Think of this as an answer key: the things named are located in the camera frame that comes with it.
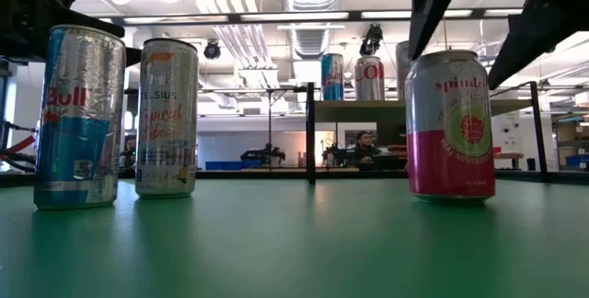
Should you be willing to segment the black table edge rail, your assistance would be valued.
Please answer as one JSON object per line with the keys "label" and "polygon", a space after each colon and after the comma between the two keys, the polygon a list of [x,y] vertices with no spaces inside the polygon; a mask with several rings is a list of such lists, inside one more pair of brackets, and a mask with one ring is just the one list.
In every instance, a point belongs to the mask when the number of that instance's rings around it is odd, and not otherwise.
{"label": "black table edge rail", "polygon": [[[307,172],[295,171],[202,171],[196,173],[197,179],[304,179]],[[320,179],[404,179],[408,174],[402,171],[326,171],[316,172],[314,180]],[[589,186],[589,172],[540,172],[497,170],[496,179],[542,182],[555,184],[576,184]],[[35,176],[18,172],[0,173],[0,189],[31,186]]]}

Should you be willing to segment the black metal rig frame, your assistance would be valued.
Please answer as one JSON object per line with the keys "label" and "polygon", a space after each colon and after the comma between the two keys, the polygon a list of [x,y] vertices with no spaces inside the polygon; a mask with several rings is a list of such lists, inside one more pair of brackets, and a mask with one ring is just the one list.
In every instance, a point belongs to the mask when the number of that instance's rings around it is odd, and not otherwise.
{"label": "black metal rig frame", "polygon": [[[397,10],[365,10],[365,11],[398,11]],[[136,27],[144,27],[144,26],[154,26],[154,25],[161,25],[161,26],[191,26],[191,25],[238,25],[238,24],[278,24],[278,23],[330,23],[330,22],[372,22],[372,21],[383,21],[383,22],[396,22],[396,21],[410,21],[410,18],[382,18],[382,19],[366,19],[361,17],[361,13],[365,12],[363,10],[350,10],[350,11],[339,11],[339,12],[347,12],[349,17],[347,19],[331,19],[331,20],[286,20],[286,21],[278,21],[278,20],[270,20],[270,21],[242,21],[240,19],[241,15],[245,14],[270,14],[270,13],[289,13],[289,12],[259,12],[259,13],[216,13],[216,14],[168,14],[168,15],[152,15],[152,16],[96,16],[96,18],[103,20],[105,22],[110,22],[120,26],[136,26]],[[296,12],[296,13],[311,13],[311,12],[336,12],[336,11],[308,11],[308,12]],[[220,23],[200,23],[200,24],[139,24],[139,25],[132,25],[127,24],[123,21],[125,17],[197,17],[197,16],[227,16],[228,20],[226,22]]]}

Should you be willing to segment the pink grey Spindrift can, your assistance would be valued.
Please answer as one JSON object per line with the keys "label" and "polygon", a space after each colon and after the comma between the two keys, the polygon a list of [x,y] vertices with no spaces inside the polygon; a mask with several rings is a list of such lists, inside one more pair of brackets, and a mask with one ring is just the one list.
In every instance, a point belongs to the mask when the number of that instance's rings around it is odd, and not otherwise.
{"label": "pink grey Spindrift can", "polygon": [[405,84],[410,191],[440,203],[495,195],[491,104],[478,55],[447,50],[413,62]]}

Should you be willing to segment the silver Diet Coke can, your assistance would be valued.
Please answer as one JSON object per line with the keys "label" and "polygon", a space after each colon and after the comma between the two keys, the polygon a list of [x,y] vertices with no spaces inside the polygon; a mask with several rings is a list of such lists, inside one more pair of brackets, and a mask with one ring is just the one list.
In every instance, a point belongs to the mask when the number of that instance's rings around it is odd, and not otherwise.
{"label": "silver Diet Coke can", "polygon": [[355,95],[358,101],[385,99],[385,71],[376,56],[361,57],[355,64]]}

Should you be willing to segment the brown cardboard box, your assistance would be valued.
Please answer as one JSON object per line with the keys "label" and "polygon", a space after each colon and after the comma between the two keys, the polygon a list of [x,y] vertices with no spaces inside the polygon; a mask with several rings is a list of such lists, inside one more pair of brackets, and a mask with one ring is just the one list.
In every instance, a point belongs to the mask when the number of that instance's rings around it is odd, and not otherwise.
{"label": "brown cardboard box", "polygon": [[559,143],[589,141],[589,126],[577,122],[560,122],[556,127]]}

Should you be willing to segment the black-framed wooden shelf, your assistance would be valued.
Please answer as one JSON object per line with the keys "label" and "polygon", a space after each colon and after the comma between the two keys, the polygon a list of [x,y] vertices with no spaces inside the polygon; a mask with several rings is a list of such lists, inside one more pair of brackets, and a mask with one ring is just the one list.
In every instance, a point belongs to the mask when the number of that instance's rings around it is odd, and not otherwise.
{"label": "black-framed wooden shelf", "polygon": [[[493,157],[496,160],[510,160],[510,170],[500,169],[497,173],[499,179],[511,179],[522,181],[537,181],[549,183],[553,175],[548,170],[546,147],[544,145],[544,132],[541,123],[541,110],[539,106],[538,86],[536,82],[525,82],[524,86],[531,92],[529,99],[511,99],[503,95],[518,90],[519,86],[508,87],[491,95],[491,115],[498,116],[519,111],[529,110],[533,115],[534,137],[537,149],[537,171],[524,171],[519,162],[525,157],[520,153],[495,150]],[[371,101],[322,101],[315,100],[316,89],[313,84],[302,89],[306,93],[306,179],[315,183],[317,179],[341,178],[341,174],[319,174],[315,156],[316,125],[318,123],[343,123],[375,122],[382,133],[392,133],[394,128],[405,123],[405,104],[398,100],[371,100]]]}

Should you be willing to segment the blue silver Red Bull can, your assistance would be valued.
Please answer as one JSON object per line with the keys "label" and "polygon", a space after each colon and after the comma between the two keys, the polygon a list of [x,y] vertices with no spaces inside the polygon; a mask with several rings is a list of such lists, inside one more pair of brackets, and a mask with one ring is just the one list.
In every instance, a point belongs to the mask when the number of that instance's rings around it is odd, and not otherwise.
{"label": "blue silver Red Bull can", "polygon": [[326,53],[321,57],[321,91],[324,100],[344,99],[344,61],[338,53]]}
{"label": "blue silver Red Bull can", "polygon": [[116,200],[125,64],[116,36],[76,25],[52,28],[33,192],[39,209]]}

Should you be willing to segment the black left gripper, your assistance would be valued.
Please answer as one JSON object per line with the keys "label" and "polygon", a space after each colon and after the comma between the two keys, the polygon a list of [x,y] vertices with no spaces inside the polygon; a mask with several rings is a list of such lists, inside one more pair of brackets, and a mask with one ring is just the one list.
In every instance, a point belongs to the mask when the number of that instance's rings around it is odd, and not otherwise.
{"label": "black left gripper", "polygon": [[[58,0],[0,0],[0,56],[41,59],[51,28],[60,23],[99,29],[116,37],[125,30],[116,24],[75,12]],[[141,50],[126,48],[126,67],[141,62]]]}

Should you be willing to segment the white Celsius can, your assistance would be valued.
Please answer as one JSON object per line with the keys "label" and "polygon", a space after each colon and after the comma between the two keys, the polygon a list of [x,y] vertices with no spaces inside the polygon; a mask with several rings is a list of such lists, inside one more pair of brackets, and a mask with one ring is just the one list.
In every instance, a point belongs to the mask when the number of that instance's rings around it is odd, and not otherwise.
{"label": "white Celsius can", "polygon": [[135,191],[142,198],[185,197],[194,191],[198,63],[197,49],[187,42],[144,42],[135,165]]}
{"label": "white Celsius can", "polygon": [[405,40],[399,42],[395,49],[395,58],[397,65],[397,92],[398,100],[405,100],[405,81],[410,72],[411,59],[409,56],[410,43]]}

